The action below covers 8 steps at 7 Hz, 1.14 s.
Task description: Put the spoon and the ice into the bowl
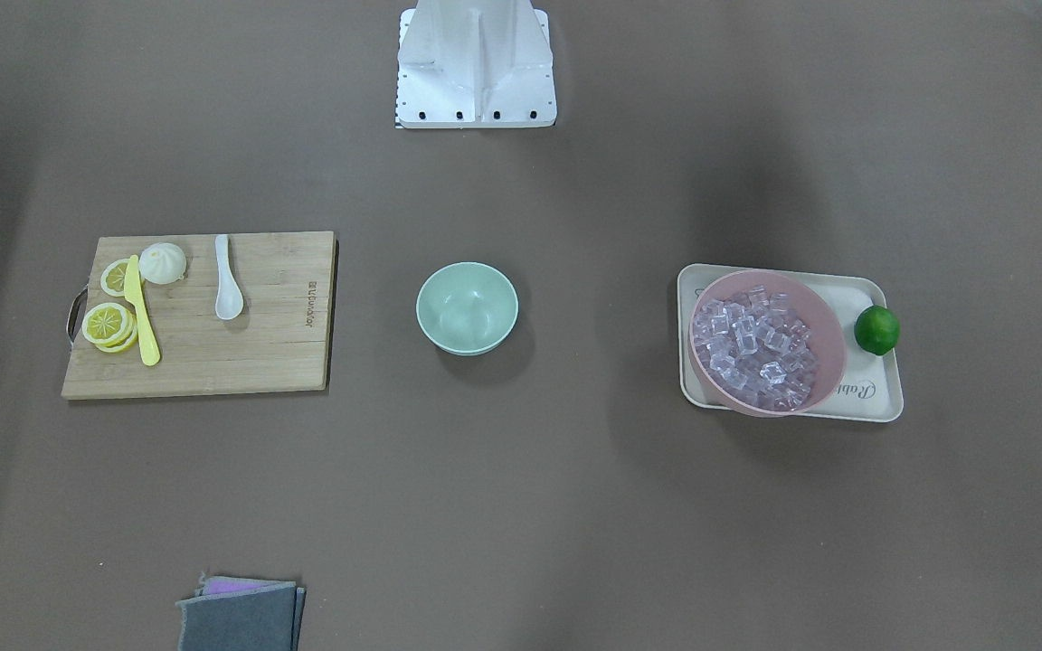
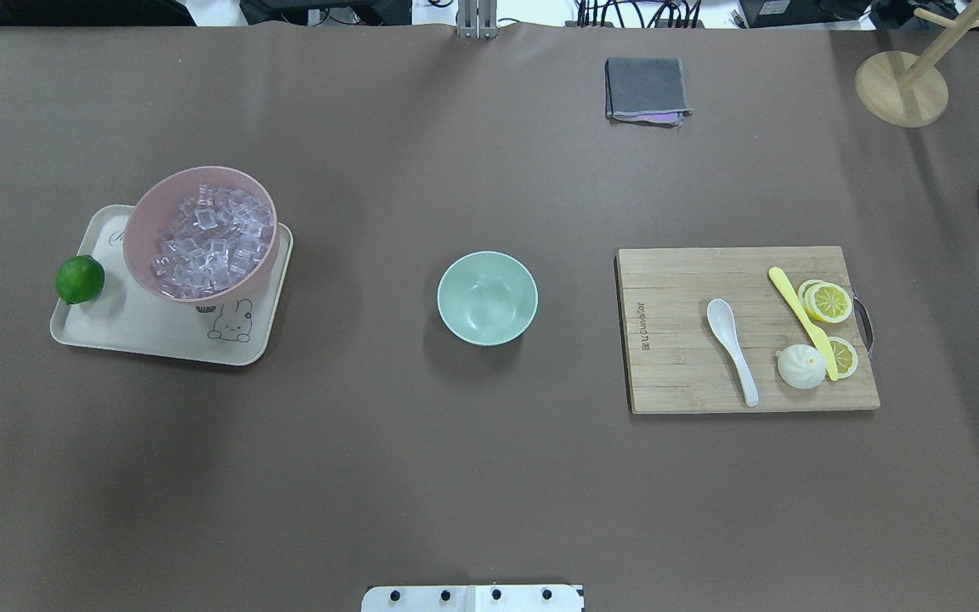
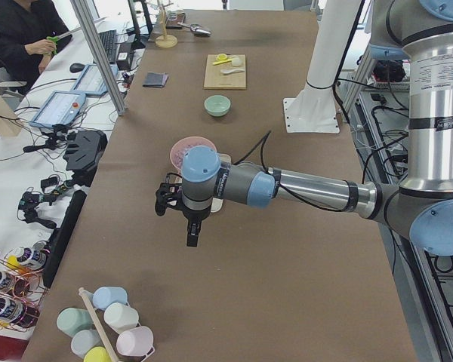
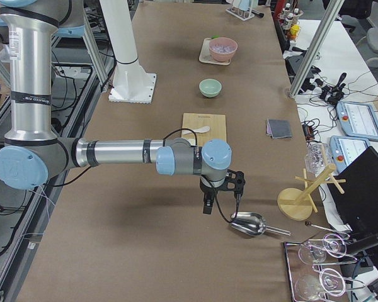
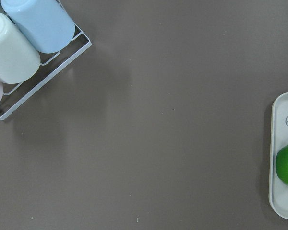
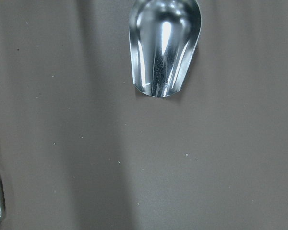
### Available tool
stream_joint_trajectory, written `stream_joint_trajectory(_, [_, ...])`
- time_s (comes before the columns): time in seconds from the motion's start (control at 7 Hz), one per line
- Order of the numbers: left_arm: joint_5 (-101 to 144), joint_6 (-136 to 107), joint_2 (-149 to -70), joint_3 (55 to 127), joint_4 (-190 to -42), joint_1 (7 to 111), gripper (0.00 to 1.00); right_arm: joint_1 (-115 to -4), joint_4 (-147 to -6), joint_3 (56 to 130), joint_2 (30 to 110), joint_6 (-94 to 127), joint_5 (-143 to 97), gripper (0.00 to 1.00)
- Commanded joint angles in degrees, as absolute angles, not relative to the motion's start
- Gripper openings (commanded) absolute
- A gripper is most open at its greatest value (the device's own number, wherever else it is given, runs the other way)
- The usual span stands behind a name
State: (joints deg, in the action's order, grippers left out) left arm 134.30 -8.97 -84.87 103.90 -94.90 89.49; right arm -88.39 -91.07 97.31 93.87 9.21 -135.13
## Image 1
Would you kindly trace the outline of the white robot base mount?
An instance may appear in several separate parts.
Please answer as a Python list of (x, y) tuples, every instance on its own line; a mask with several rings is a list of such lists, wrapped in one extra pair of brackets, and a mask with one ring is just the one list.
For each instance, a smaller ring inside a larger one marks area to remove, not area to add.
[(555, 124), (549, 16), (529, 1), (418, 1), (398, 29), (396, 127)]

